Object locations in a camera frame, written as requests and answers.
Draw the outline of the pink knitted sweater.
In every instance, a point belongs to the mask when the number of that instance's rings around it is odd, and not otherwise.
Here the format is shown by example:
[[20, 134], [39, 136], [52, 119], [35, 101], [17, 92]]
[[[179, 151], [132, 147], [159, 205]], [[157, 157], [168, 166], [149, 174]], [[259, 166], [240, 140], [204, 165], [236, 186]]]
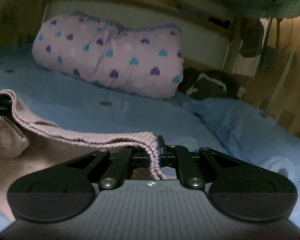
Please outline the pink knitted sweater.
[[102, 134], [65, 130], [32, 113], [14, 91], [4, 89], [0, 94], [9, 96], [12, 101], [12, 117], [0, 116], [0, 212], [8, 220], [13, 222], [15, 218], [6, 194], [16, 179], [93, 150], [141, 148], [151, 159], [149, 170], [153, 179], [166, 179], [153, 133]]

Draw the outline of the blue dandelion bed sheet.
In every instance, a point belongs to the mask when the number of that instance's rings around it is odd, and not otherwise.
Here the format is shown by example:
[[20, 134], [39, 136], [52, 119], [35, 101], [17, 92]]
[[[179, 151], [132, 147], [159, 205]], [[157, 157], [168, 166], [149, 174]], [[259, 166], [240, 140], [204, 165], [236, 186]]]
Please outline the blue dandelion bed sheet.
[[[63, 129], [149, 131], [193, 152], [209, 147], [229, 154], [202, 120], [183, 107], [193, 101], [188, 96], [176, 93], [171, 100], [155, 100], [98, 87], [40, 67], [29, 46], [0, 51], [0, 89], [15, 91], [34, 114]], [[295, 184], [298, 201], [290, 220], [300, 228], [300, 182]]]

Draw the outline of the blue dandelion pillow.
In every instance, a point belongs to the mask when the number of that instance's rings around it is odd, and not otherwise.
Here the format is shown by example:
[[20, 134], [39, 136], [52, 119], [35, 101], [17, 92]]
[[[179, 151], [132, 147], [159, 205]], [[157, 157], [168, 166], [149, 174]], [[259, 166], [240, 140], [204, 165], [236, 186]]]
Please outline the blue dandelion pillow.
[[239, 100], [208, 98], [183, 107], [198, 116], [229, 154], [300, 182], [300, 139]]

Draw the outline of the black and white garment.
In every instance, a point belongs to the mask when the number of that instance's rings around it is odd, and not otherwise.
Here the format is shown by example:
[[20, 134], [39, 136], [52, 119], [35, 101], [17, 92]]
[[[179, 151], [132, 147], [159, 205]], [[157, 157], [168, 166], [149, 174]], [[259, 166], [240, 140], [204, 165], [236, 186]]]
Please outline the black and white garment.
[[178, 92], [194, 100], [207, 98], [231, 98], [242, 100], [246, 89], [229, 74], [220, 70], [199, 70], [188, 67], [183, 70], [183, 80], [178, 85]]

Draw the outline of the pink heart-print pillow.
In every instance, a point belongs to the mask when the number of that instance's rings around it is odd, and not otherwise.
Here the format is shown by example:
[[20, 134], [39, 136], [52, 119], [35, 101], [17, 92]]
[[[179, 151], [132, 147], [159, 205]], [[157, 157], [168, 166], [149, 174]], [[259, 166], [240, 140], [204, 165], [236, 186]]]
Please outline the pink heart-print pillow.
[[98, 86], [169, 99], [183, 79], [174, 24], [129, 28], [75, 11], [43, 23], [32, 54], [42, 67]]

